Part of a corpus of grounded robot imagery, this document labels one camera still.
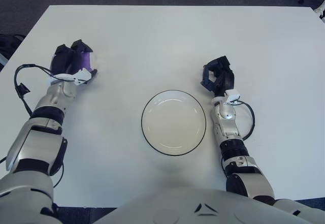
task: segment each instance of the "plate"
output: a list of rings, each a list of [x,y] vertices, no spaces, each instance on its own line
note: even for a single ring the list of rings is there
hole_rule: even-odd
[[[147,103],[141,127],[147,142],[155,150],[167,155],[183,155],[202,141],[206,117],[193,96],[179,90],[167,90]]]

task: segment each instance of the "wire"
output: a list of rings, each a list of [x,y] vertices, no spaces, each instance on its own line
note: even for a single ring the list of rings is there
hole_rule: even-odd
[[[62,180],[62,177],[63,177],[63,174],[64,174],[64,164],[62,162],[62,173],[61,173],[61,176],[60,176],[60,179],[58,180],[58,182],[53,186],[53,188],[55,188]]]
[[[240,105],[245,105],[249,109],[250,114],[252,115],[253,124],[252,124],[248,134],[243,137],[243,140],[246,140],[246,139],[249,138],[249,136],[252,135],[252,133],[254,131],[254,128],[255,128],[255,114],[254,114],[254,111],[253,111],[252,107],[249,104],[247,104],[246,102],[243,102],[243,101],[238,101],[238,102],[241,103]]]
[[[2,159],[0,160],[0,164],[1,164],[2,162],[4,162],[6,159],[7,159],[7,157],[2,158]]]
[[[18,84],[17,84],[17,75],[19,73],[20,70],[22,70],[24,68],[23,65],[19,66],[16,71],[15,71],[15,75],[14,75],[14,84],[15,84],[15,90],[18,94],[18,97],[22,100],[22,102],[24,103],[24,106],[28,112],[28,114],[31,116],[32,112],[31,112],[31,109],[30,107],[28,106],[27,102],[25,101],[24,99],[24,96],[20,94],[19,90],[18,90]]]

